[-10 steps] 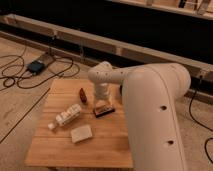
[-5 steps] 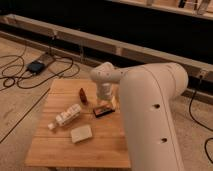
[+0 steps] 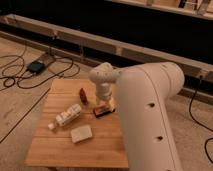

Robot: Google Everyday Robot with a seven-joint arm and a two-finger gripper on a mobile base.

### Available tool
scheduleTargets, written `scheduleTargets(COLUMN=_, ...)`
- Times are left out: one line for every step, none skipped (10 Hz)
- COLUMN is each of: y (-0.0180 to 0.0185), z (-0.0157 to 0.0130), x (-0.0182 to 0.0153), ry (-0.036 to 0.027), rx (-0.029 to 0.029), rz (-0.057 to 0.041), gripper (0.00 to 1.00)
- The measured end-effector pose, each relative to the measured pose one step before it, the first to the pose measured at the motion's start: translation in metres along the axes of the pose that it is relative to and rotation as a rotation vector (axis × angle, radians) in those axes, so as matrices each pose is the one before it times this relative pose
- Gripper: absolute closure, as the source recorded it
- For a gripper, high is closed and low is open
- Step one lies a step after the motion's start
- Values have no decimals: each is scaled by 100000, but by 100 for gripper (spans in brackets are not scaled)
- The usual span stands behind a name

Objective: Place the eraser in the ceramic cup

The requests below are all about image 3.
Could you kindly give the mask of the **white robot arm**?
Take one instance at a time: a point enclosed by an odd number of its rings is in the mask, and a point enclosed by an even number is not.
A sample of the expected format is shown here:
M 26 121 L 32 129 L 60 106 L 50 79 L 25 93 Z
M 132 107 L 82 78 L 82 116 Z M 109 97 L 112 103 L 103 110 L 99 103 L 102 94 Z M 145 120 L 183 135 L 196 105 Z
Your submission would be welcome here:
M 93 68 L 98 101 L 115 99 L 130 171 L 183 171 L 165 107 L 180 92 L 184 73 L 173 62 Z

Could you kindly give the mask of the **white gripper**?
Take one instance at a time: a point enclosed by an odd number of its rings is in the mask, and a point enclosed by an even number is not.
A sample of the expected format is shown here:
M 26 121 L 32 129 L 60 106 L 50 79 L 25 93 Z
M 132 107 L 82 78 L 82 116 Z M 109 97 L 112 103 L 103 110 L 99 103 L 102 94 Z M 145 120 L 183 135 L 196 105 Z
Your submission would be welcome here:
M 105 105 L 110 109 L 110 111 L 113 111 L 116 108 L 115 100 L 111 92 L 109 93 L 98 92 L 96 94 L 96 104 L 98 106 Z

